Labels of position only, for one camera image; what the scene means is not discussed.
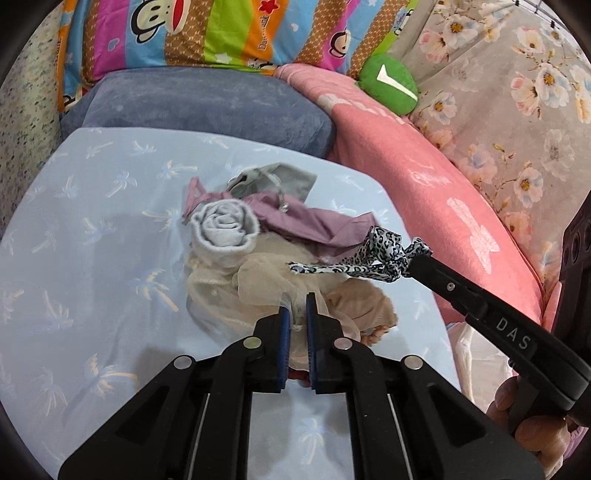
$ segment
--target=beige mesh fabric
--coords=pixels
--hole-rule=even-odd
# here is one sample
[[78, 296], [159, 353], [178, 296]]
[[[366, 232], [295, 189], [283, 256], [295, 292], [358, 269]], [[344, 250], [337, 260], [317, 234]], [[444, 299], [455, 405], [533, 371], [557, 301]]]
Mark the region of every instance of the beige mesh fabric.
[[362, 344], [378, 343], [384, 333], [398, 323], [390, 299], [370, 281], [350, 278], [325, 295], [330, 315], [361, 331]]
[[315, 262], [308, 250], [290, 243], [276, 233], [259, 235], [252, 253], [244, 256], [234, 272], [207, 267], [194, 253], [187, 266], [191, 299], [241, 335], [250, 335], [256, 321], [277, 312], [284, 294], [291, 300], [290, 367], [308, 370], [306, 342], [306, 295], [316, 294], [320, 314], [329, 315], [323, 295], [346, 280], [342, 274], [294, 275], [290, 261]]

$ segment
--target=pink fleece blanket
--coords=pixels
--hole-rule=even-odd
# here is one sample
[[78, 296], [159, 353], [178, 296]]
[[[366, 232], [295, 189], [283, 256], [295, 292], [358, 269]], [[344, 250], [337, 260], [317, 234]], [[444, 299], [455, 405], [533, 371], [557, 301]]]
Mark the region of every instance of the pink fleece blanket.
[[[275, 76], [324, 109], [336, 125], [329, 159], [378, 180], [408, 233], [434, 256], [540, 323], [540, 283], [495, 212], [459, 170], [408, 121], [353, 79], [303, 64]], [[462, 318], [437, 298], [446, 323]]]

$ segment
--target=blue pillow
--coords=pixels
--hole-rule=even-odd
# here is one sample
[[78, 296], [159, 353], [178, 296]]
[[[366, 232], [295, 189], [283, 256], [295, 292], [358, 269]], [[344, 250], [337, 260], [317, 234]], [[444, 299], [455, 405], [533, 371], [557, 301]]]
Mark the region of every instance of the blue pillow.
[[80, 127], [208, 132], [321, 158], [335, 138], [328, 114], [282, 80], [204, 67], [109, 73], [61, 119], [64, 139]]

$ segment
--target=green toy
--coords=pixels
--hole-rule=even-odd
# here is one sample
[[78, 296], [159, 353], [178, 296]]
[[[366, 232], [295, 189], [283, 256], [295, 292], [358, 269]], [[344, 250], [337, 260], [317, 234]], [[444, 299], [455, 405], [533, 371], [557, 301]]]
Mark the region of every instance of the green toy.
[[368, 58], [359, 72], [357, 85], [397, 115], [412, 112], [418, 103], [413, 76], [402, 63], [386, 54]]

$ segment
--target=finger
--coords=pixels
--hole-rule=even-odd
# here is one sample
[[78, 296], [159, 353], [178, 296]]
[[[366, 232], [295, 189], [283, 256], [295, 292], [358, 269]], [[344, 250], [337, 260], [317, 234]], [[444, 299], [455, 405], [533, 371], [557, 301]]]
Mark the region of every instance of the finger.
[[530, 417], [517, 427], [515, 440], [530, 452], [556, 453], [558, 450], [555, 442], [557, 438], [562, 438], [564, 432], [569, 434], [564, 419], [548, 416]]
[[499, 410], [507, 410], [513, 405], [517, 395], [517, 377], [505, 380], [495, 394], [495, 404]]
[[566, 449], [569, 447], [570, 443], [570, 433], [566, 425], [556, 434], [554, 440], [552, 440], [546, 448], [544, 448], [538, 458], [544, 467], [544, 470], [550, 473], [556, 463], [559, 462]]
[[548, 468], [544, 468], [544, 475], [546, 476], [546, 478], [552, 478], [554, 476], [554, 474], [556, 474], [556, 472], [558, 470], [560, 470], [560, 467], [562, 467], [563, 464], [563, 458], [560, 457], [558, 459], [558, 461], [556, 463], [554, 463], [553, 466], [548, 467]]
[[509, 430], [509, 415], [506, 411], [499, 410], [495, 402], [492, 402], [486, 411], [488, 417], [494, 421], [503, 430]]

